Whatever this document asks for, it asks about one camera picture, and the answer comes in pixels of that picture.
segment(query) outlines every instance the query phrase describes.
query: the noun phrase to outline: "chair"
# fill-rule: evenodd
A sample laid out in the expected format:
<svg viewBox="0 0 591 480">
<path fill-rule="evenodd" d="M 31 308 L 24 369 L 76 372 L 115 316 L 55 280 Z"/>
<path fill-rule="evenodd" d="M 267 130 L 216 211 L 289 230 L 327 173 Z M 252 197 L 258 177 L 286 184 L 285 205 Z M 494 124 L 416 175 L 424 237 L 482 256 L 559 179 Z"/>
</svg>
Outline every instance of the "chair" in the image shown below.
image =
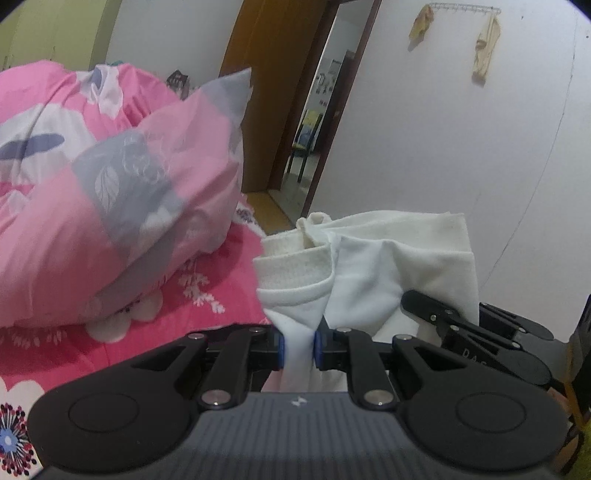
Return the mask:
<svg viewBox="0 0 591 480">
<path fill-rule="evenodd" d="M 300 174 L 297 177 L 297 183 L 301 183 L 301 178 L 304 175 L 304 168 L 306 167 L 306 160 L 308 160 L 308 155 L 310 155 L 310 149 L 312 148 L 312 143 L 314 143 L 314 137 L 316 136 L 316 131 L 318 130 L 321 121 L 322 113 L 318 113 L 314 110 L 307 110 L 295 135 L 295 142 L 291 146 L 290 164 L 287 167 L 287 173 L 289 174 L 291 172 L 291 164 L 294 161 L 294 155 L 301 154 L 301 169 Z"/>
</svg>

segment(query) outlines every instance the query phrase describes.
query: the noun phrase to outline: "floor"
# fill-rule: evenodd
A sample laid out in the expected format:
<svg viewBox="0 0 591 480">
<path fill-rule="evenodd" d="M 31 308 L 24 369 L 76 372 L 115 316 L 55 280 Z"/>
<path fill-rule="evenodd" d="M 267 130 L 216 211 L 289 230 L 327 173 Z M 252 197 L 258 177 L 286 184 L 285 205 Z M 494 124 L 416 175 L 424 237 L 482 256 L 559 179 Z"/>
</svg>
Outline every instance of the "floor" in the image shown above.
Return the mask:
<svg viewBox="0 0 591 480">
<path fill-rule="evenodd" d="M 246 198 L 254 208 L 256 221 L 267 235 L 293 228 L 293 224 L 267 192 L 248 193 Z"/>
<path fill-rule="evenodd" d="M 291 172 L 287 173 L 287 166 L 285 174 L 283 175 L 283 184 L 281 190 L 269 190 L 269 194 L 276 201 L 277 205 L 283 210 L 292 223 L 295 223 L 301 216 L 304 201 L 308 195 L 314 171 L 318 166 L 318 159 L 320 155 L 310 155 L 306 161 L 304 168 L 304 176 L 301 183 L 297 183 L 297 177 L 300 174 L 301 157 L 294 158 Z"/>
</svg>

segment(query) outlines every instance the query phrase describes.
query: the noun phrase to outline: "wooden door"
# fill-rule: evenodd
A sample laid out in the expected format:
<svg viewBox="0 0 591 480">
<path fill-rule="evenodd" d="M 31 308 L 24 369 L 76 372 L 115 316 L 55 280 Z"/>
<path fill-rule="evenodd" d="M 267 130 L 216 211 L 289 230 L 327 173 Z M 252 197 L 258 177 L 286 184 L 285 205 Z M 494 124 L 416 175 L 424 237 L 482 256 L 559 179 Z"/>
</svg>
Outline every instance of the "wooden door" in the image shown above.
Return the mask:
<svg viewBox="0 0 591 480">
<path fill-rule="evenodd" d="M 332 0 L 244 0 L 220 74 L 252 67 L 242 191 L 266 190 L 314 36 Z"/>
<path fill-rule="evenodd" d="M 345 94 L 345 85 L 347 84 L 347 79 L 351 75 L 354 58 L 355 52 L 347 50 L 343 63 L 340 66 L 339 75 L 336 78 L 329 104 L 326 106 L 324 120 L 322 120 L 320 129 L 318 130 L 318 136 L 316 137 L 316 143 L 314 144 L 314 152 L 323 151 L 323 148 L 327 144 L 331 124 L 333 121 L 337 120 L 342 113 L 342 110 L 339 110 L 339 106 L 341 104 L 344 105 L 343 95 Z"/>
</svg>

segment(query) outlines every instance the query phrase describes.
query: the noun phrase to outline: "grey leaf pattern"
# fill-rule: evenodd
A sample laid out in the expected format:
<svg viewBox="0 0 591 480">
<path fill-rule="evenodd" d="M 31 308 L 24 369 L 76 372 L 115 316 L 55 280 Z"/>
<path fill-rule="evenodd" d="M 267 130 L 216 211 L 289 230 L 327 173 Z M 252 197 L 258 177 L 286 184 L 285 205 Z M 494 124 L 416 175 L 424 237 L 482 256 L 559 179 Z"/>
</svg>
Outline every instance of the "grey leaf pattern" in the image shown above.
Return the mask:
<svg viewBox="0 0 591 480">
<path fill-rule="evenodd" d="M 119 194 L 119 177 L 113 167 L 107 165 L 101 169 L 95 181 L 95 192 L 105 213 L 109 213 Z"/>
<path fill-rule="evenodd" d="M 139 227 L 138 240 L 129 252 L 128 264 L 131 264 L 152 248 L 158 239 L 173 225 L 174 220 L 175 218 L 162 205 L 156 212 L 151 212 Z"/>
</svg>

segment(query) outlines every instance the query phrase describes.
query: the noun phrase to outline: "white cloth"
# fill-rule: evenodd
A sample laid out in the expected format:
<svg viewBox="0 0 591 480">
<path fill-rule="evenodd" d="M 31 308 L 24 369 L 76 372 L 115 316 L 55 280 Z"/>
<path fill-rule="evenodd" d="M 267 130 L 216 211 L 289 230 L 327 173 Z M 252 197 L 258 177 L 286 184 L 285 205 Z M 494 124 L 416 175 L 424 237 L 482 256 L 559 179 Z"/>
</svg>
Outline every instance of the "white cloth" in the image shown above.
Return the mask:
<svg viewBox="0 0 591 480">
<path fill-rule="evenodd" d="M 285 337 L 285 366 L 265 385 L 276 391 L 345 390 L 338 372 L 313 368 L 314 332 L 351 327 L 375 341 L 407 333 L 437 343 L 434 327 L 400 309 L 419 290 L 478 322 L 478 284 L 463 215 L 367 212 L 332 221 L 312 213 L 295 230 L 262 240 L 254 259 L 263 310 Z"/>
</svg>

